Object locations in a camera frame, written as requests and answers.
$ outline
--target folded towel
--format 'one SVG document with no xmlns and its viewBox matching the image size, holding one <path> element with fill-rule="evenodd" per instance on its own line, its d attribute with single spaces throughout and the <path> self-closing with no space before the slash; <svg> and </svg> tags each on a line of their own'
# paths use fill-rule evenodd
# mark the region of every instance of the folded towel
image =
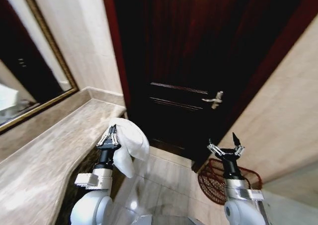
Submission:
<svg viewBox="0 0 318 225">
<path fill-rule="evenodd" d="M 149 157 L 149 142 L 139 127 L 123 118 L 112 118 L 109 122 L 107 132 L 115 124 L 121 148 L 114 153 L 114 165 L 128 178 L 132 178 L 135 170 L 130 155 L 146 161 Z"/>
</svg>

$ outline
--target door panel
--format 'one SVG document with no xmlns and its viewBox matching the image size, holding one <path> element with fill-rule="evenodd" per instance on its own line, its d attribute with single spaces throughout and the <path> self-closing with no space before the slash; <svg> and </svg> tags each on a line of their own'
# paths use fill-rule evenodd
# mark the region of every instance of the door panel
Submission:
<svg viewBox="0 0 318 225">
<path fill-rule="evenodd" d="M 114 0 L 130 118 L 196 160 L 300 0 Z M 224 91 L 215 110 L 202 98 Z"/>
</svg>

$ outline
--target metal lever handle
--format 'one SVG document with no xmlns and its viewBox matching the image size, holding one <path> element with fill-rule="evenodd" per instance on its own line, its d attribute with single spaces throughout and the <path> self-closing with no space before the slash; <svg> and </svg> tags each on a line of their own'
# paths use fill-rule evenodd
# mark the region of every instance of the metal lever handle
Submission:
<svg viewBox="0 0 318 225">
<path fill-rule="evenodd" d="M 215 98 L 202 98 L 203 101 L 205 102 L 212 102 L 212 109 L 216 109 L 219 105 L 219 103 L 222 103 L 222 98 L 223 96 L 223 91 L 219 91 Z"/>
</svg>

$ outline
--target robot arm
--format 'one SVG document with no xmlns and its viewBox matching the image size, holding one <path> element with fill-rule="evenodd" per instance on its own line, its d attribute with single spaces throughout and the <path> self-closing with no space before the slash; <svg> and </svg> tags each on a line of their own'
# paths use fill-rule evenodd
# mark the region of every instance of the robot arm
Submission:
<svg viewBox="0 0 318 225">
<path fill-rule="evenodd" d="M 96 147 L 101 150 L 92 173 L 78 174 L 75 184 L 93 190 L 74 205 L 72 225 L 106 225 L 112 210 L 109 197 L 112 185 L 113 155 L 121 146 L 117 142 L 116 125 L 105 132 Z"/>
<path fill-rule="evenodd" d="M 220 149 L 211 141 L 208 149 L 222 161 L 224 167 L 225 194 L 227 201 L 224 211 L 230 225 L 268 225 L 266 214 L 262 207 L 264 199 L 260 190 L 245 187 L 244 177 L 237 165 L 244 147 L 233 133 L 234 149 Z"/>
</svg>

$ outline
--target red basket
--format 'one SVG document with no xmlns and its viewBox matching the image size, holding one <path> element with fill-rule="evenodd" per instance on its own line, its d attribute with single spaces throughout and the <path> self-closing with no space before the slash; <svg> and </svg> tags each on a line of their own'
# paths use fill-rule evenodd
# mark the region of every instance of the red basket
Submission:
<svg viewBox="0 0 318 225">
<path fill-rule="evenodd" d="M 262 188 L 262 180 L 256 172 L 239 167 L 245 177 L 246 186 L 253 189 Z M 223 165 L 220 160 L 209 159 L 209 163 L 198 175 L 198 182 L 203 193 L 214 203 L 224 205 L 226 196 L 224 193 L 225 181 L 223 178 Z"/>
</svg>

